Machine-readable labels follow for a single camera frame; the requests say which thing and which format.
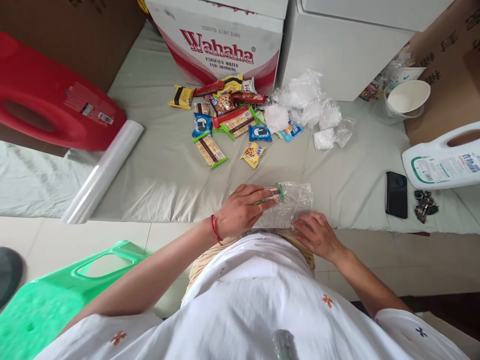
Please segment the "cardboard box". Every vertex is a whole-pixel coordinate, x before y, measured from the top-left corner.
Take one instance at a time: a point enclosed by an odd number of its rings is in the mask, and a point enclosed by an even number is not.
[[[6,32],[107,92],[146,15],[136,0],[2,0],[0,31]],[[0,140],[54,155],[66,148],[10,128]]]
[[[480,121],[480,1],[456,0],[410,47],[431,85],[423,114],[404,122],[411,145]]]
[[[263,13],[208,1],[146,0],[187,83],[208,85],[239,73],[255,77],[256,90],[268,94],[275,84],[288,0],[278,4],[283,12],[257,3]]]

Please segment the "wahaha logo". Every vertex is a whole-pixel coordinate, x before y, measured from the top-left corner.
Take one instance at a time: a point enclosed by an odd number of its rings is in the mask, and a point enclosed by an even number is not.
[[[239,49],[236,44],[233,44],[232,47],[222,46],[217,44],[214,39],[212,39],[211,42],[202,41],[202,34],[200,33],[195,34],[192,31],[186,31],[182,29],[180,29],[180,31],[188,45],[190,45],[190,49],[194,52],[205,52],[209,55],[232,59],[248,64],[254,63],[254,55],[250,51],[243,51]]]

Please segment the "wahaha box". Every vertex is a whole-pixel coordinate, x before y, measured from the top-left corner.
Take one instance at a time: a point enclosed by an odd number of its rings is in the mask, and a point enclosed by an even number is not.
[[[147,0],[146,5],[187,83],[203,86],[243,74],[255,78],[258,93],[272,92],[288,0]]]

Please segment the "keys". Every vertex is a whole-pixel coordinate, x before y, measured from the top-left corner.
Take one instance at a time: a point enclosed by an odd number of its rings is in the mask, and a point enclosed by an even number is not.
[[[427,216],[438,213],[439,207],[435,203],[430,191],[415,190],[413,195],[418,200],[418,205],[415,207],[415,216],[418,221],[425,224]]]

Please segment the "green plastic stool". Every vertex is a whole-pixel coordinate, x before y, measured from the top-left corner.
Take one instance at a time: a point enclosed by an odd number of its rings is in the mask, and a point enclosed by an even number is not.
[[[0,314],[0,358],[33,359],[85,305],[145,259],[143,252],[130,241],[120,241],[26,283]],[[100,277],[85,276],[90,265],[105,255],[117,255],[132,264]]]

